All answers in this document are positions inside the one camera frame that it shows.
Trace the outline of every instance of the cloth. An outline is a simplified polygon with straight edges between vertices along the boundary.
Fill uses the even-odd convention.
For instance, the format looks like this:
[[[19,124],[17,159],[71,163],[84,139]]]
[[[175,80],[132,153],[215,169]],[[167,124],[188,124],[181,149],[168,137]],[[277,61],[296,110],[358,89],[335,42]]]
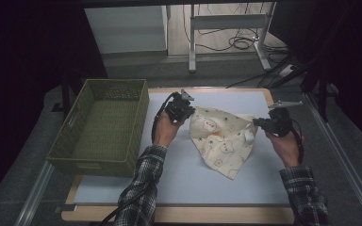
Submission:
[[[233,180],[252,151],[257,132],[254,118],[197,106],[189,134],[205,163]]]
[[[280,170],[295,221],[293,225],[330,225],[327,199],[319,193],[310,167]]]
[[[136,174],[131,185],[124,190],[119,198],[119,205],[132,199],[151,180],[157,182],[163,171],[163,162],[167,149],[163,146],[148,146],[139,157]],[[310,167],[296,167],[280,171],[290,205],[295,213],[295,225],[329,225],[327,201],[319,194],[315,186]],[[135,202],[124,208],[114,220],[116,226],[148,226],[153,225],[156,208],[155,186],[145,192]]]

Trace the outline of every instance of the plaid shirt sleeve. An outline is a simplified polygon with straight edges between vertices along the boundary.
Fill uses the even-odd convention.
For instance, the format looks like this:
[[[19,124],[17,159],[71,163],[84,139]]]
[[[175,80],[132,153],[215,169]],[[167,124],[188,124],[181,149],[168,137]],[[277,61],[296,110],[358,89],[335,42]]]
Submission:
[[[148,146],[137,161],[133,181],[120,195],[119,206],[145,193],[131,202],[114,219],[114,225],[152,225],[155,220],[156,185],[163,171],[167,148],[161,145]]]
[[[295,216],[293,225],[330,225],[327,199],[319,193],[311,168],[287,168],[280,174]]]

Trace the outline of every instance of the basket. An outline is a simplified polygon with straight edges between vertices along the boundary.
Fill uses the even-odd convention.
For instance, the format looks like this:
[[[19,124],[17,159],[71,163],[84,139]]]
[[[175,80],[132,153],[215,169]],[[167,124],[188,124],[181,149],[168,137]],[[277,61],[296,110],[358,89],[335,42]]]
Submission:
[[[148,105],[146,80],[87,79],[46,160],[63,173],[132,177]]]

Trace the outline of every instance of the table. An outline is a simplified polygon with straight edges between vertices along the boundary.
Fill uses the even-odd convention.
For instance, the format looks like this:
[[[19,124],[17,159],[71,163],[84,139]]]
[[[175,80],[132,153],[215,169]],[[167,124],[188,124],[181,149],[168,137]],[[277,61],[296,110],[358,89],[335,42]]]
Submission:
[[[151,93],[171,93],[178,89],[150,89]],[[273,104],[267,89],[193,89],[199,92],[236,92],[261,91],[268,105]],[[61,216],[68,221],[101,221],[116,206],[75,205],[74,197],[81,183],[82,176],[76,176],[65,202],[65,211]],[[156,209],[156,222],[161,223],[281,223],[293,221],[293,213],[289,206],[159,206]]]

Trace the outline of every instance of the wall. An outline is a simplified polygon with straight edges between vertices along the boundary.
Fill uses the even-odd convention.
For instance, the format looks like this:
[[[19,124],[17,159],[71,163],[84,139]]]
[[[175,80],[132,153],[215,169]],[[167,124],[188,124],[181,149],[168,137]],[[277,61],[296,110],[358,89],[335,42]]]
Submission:
[[[101,54],[167,49],[166,7],[86,8]]]

